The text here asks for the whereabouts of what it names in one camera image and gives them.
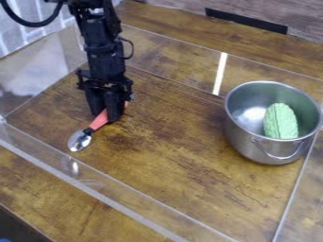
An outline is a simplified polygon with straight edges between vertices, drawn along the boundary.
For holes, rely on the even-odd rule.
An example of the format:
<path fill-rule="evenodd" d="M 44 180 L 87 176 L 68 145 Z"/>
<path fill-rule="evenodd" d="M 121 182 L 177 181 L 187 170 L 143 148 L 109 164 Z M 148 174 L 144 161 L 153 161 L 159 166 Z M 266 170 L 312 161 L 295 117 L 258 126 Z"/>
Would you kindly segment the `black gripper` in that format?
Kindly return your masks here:
<path fill-rule="evenodd" d="M 79 88 L 85 92 L 91 113 L 97 116 L 105 105 L 107 120 L 116 122 L 124 114 L 124 98 L 132 96 L 132 81 L 125 76 L 125 55 L 121 42 L 84 45 L 88 69 L 79 69 Z"/>

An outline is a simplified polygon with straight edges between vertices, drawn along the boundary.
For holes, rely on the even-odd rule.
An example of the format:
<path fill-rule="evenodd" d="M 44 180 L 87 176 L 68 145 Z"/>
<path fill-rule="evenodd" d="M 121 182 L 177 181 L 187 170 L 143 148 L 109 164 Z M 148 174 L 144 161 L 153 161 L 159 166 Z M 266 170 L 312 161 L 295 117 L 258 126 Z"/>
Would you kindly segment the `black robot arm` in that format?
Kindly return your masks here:
<path fill-rule="evenodd" d="M 132 99 L 132 80 L 125 76 L 125 60 L 120 36 L 121 21 L 111 0 L 44 0 L 68 6 L 83 36 L 88 69 L 76 71 L 79 88 L 84 90 L 91 113 L 107 111 L 107 121 L 116 122 Z"/>

